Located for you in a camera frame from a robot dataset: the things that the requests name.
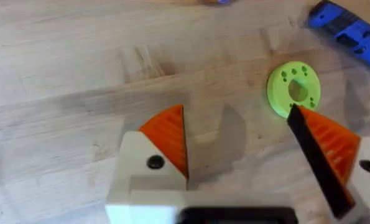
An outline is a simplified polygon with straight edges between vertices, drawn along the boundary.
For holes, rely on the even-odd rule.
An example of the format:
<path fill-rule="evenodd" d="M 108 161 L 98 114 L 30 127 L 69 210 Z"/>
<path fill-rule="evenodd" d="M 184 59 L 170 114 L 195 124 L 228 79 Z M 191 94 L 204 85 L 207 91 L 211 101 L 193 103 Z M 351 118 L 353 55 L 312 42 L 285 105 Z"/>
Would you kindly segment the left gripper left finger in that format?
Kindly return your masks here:
<path fill-rule="evenodd" d="M 111 223 L 175 223 L 188 189 L 183 105 L 124 134 L 105 202 Z"/>

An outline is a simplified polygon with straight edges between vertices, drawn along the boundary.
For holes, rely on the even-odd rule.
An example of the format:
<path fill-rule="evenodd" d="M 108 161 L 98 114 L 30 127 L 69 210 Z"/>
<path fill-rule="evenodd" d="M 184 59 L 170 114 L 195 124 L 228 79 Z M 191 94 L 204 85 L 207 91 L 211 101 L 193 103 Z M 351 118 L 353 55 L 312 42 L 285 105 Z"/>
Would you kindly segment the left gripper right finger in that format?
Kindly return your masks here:
<path fill-rule="evenodd" d="M 370 223 L 370 137 L 293 105 L 287 117 L 330 208 L 332 223 Z"/>

